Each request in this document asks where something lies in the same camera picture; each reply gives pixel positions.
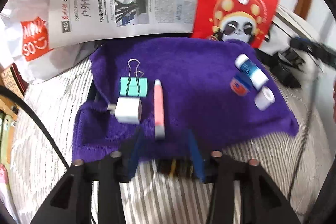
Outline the white USB charger plug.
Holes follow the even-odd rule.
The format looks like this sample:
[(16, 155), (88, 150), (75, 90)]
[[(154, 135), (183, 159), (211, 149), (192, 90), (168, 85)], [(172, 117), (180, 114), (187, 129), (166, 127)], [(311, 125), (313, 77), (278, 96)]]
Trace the white USB charger plug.
[(138, 97), (119, 97), (116, 104), (110, 103), (107, 110), (118, 123), (140, 124), (142, 103)]

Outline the teal binder clip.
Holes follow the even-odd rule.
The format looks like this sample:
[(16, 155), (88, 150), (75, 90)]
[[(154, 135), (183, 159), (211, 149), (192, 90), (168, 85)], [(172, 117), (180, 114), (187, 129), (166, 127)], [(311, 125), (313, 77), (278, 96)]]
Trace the teal binder clip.
[(129, 74), (127, 77), (120, 78), (120, 96), (125, 97), (147, 97), (148, 80), (139, 71), (140, 62), (138, 59), (129, 59), (127, 61)]

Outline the purple towel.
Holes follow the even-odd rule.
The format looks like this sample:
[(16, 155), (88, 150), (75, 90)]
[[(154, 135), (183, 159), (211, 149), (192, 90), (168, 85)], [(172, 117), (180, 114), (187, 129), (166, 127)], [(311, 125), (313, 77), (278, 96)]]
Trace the purple towel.
[(258, 61), (248, 44), (231, 40), (215, 42), (191, 38), (122, 39), (107, 42), (90, 56), (99, 99), (86, 101), (78, 110), (73, 130), (72, 157), (85, 161), (102, 159), (117, 150), (135, 133), (135, 126), (118, 123), (108, 113), (120, 93), (120, 78), (129, 72), (127, 62), (140, 61), (149, 87), (160, 80), (163, 87), (165, 139), (154, 137), (153, 91), (142, 98), (141, 127), (146, 159), (183, 157), (188, 153), (189, 132), (206, 150), (274, 132), (295, 136), (298, 122), (273, 80), (267, 86), (275, 102), (260, 111), (254, 102), (257, 91), (239, 96), (230, 87), (238, 72), (236, 58), (247, 55)]

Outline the pink lip balm tube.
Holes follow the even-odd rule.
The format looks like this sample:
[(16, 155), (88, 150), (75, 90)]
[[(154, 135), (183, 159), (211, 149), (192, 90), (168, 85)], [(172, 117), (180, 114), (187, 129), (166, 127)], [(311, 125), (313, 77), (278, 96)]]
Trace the pink lip balm tube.
[(154, 135), (157, 140), (165, 138), (163, 88), (159, 79), (154, 82)]

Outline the white tape roll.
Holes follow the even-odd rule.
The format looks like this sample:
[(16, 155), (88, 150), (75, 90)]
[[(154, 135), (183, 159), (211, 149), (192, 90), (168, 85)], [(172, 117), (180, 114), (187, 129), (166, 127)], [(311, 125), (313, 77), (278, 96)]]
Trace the white tape roll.
[(264, 111), (275, 102), (275, 97), (270, 88), (264, 86), (256, 95), (254, 102), (260, 111)]

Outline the brown patterned book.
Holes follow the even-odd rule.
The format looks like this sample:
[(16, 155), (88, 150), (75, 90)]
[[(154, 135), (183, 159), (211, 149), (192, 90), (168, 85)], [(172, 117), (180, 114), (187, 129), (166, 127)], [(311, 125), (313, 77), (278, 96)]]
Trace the brown patterned book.
[[(8, 88), (21, 99), (24, 98), (28, 85), (29, 84), (22, 79), (22, 76), (14, 63), (7, 68), (1, 69), (1, 86)], [(11, 100), (1, 96), (1, 110), (3, 112), (8, 114), (14, 105), (15, 104)]]

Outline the white Nike bag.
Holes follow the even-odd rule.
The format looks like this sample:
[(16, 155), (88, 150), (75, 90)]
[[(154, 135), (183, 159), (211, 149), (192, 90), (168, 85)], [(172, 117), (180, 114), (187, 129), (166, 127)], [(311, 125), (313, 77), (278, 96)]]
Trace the white Nike bag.
[(312, 84), (318, 62), (311, 54), (290, 46), (291, 39), (296, 37), (319, 41), (319, 34), (306, 20), (279, 5), (259, 50), (279, 82), (292, 89), (302, 89)]

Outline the small Vaseline jar blue lid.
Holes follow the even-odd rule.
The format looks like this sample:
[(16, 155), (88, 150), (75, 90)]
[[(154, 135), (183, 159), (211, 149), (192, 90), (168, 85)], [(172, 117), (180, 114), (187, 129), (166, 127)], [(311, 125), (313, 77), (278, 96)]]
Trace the small Vaseline jar blue lid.
[(248, 76), (242, 72), (238, 72), (232, 78), (230, 82), (230, 88), (238, 96), (243, 97), (250, 92), (250, 90), (253, 88), (253, 84)]

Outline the white Miniso plastic bag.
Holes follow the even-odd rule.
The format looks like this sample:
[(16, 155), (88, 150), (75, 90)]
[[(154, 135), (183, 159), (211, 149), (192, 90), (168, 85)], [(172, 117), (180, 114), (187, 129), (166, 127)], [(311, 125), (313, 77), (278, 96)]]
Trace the white Miniso plastic bag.
[(49, 5), (50, 0), (8, 0), (1, 12), (1, 44), (29, 84), (63, 73), (97, 49), (94, 42), (51, 49)]

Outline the blue white bottle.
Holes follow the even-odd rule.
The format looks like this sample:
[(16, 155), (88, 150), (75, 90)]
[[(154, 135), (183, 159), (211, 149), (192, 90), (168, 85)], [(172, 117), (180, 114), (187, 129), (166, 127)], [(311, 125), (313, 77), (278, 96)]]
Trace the blue white bottle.
[(268, 82), (266, 74), (244, 53), (236, 58), (235, 66), (251, 80), (256, 90), (260, 90)]

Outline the black Grand Reserve lighter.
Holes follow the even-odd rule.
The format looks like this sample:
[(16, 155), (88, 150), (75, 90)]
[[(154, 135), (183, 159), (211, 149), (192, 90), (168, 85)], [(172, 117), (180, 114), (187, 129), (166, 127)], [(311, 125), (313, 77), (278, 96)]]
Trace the black Grand Reserve lighter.
[(195, 179), (194, 166), (189, 159), (159, 159), (157, 171), (165, 176)]

